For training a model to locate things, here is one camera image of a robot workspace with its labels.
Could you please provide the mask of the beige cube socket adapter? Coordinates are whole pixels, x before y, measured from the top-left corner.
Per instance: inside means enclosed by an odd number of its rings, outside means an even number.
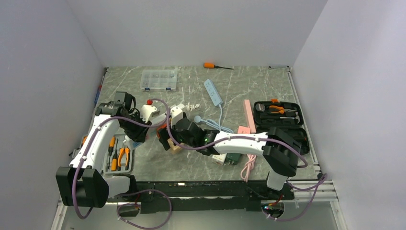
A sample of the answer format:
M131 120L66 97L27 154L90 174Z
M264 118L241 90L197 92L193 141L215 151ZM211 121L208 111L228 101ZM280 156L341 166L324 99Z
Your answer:
M180 147L179 145L175 145L173 142L169 143L169 145L170 145L170 152L173 155L179 153L182 150L182 147Z

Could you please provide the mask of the white power strip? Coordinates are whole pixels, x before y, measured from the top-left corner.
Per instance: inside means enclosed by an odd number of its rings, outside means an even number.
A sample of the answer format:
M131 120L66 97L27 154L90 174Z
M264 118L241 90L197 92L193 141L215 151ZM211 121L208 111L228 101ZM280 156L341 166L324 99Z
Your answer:
M174 106L179 106L182 108L183 110L183 117L186 116L185 112L188 110L186 108L186 106L184 104L178 104L178 105L173 105L170 107L173 108ZM161 126L162 124L166 123L166 116L167 113L163 112L163 113L159 113L159 115L155 116L152 118L152 120L150 120L147 125L152 125L153 127L148 128L147 130L147 135L146 135L146 139L148 139L150 136L156 135L157 136L157 128L159 126ZM141 142L134 142L132 141L128 136L125 137L127 139L127 146L130 148L130 150L134 150L135 148L137 148L139 145L141 145Z

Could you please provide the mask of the white cube socket adapter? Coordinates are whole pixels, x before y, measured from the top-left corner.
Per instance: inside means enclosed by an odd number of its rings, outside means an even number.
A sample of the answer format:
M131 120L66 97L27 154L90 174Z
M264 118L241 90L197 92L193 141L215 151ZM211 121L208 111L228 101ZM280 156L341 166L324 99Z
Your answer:
M212 155L212 162L218 165L224 165L227 154Z

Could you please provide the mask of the pink cube socket adapter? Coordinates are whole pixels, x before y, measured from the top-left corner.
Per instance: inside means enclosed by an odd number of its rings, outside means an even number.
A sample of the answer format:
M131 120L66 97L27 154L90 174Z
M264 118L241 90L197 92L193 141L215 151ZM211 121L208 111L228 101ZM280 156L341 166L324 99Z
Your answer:
M251 129L245 126L239 126L237 130L238 134L251 134Z

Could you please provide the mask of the pink power strip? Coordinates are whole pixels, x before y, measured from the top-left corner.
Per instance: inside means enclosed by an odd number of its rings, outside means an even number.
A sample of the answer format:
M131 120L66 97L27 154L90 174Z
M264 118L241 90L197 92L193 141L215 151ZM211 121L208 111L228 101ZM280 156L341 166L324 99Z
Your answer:
M251 108L249 99L245 99L243 101L243 109L244 109L244 115L246 118L246 124L247 124L248 128L250 129L250 133L251 134L256 133L256 125L254 122L253 112L252 112L252 108Z

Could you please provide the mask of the red cube socket adapter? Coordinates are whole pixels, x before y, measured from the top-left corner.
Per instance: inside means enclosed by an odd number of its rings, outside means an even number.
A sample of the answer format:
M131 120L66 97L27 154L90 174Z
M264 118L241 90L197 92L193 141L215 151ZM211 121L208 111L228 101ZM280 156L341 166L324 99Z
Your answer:
M157 128L157 131L158 131L158 130L162 130L162 129L166 129L166 128L167 128L167 124L164 123L164 124L162 124L161 126L159 126L159 127Z

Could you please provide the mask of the dark green cube adapter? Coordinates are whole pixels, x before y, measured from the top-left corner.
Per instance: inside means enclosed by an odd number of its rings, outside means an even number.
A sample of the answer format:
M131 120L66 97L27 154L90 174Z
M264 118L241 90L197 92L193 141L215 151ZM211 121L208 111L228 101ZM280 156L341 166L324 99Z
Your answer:
M238 153L228 153L226 155L225 163L230 165L237 165L241 159L241 154Z

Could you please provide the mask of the light blue power strip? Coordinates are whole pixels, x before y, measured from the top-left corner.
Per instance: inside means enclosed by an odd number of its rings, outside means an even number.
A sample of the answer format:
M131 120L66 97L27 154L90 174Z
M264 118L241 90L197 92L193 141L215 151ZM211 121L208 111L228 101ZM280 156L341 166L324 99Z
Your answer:
M217 91L214 83L212 82L211 79L207 79L204 82L204 86L206 88L207 93L209 94L210 99L212 100L214 106L221 106L223 103L223 100Z

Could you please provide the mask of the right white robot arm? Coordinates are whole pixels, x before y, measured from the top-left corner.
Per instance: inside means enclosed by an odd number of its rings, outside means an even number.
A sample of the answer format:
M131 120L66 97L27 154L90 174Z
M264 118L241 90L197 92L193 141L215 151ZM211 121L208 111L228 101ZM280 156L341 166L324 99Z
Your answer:
M301 144L280 128L256 134L232 134L219 130L203 130L184 117L172 125L165 117L169 138L181 148L195 150L203 155L238 153L263 157L270 166L264 194L270 199L282 193L285 181L296 176L298 168L308 166L300 154Z

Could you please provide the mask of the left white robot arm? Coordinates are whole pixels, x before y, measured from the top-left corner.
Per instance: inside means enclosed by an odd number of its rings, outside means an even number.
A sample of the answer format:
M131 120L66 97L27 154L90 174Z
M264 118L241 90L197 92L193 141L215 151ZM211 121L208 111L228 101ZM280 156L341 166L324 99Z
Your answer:
M143 121L135 109L135 97L127 92L116 92L114 100L101 103L85 143L68 166L56 172L62 202L66 206L97 207L108 198L119 195L125 201L136 198L138 188L134 176L103 177L104 159L109 144L118 129L128 138L126 146L133 150L145 142L150 123Z

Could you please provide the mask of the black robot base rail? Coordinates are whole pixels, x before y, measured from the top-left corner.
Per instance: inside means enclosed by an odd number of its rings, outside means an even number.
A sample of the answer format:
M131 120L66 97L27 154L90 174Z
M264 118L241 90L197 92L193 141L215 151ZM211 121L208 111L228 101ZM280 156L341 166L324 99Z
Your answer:
M293 189L281 191L266 186L264 180L201 182L137 182L141 195L114 196L108 204L137 202L142 214L168 211L234 210L261 211L268 203L294 200Z

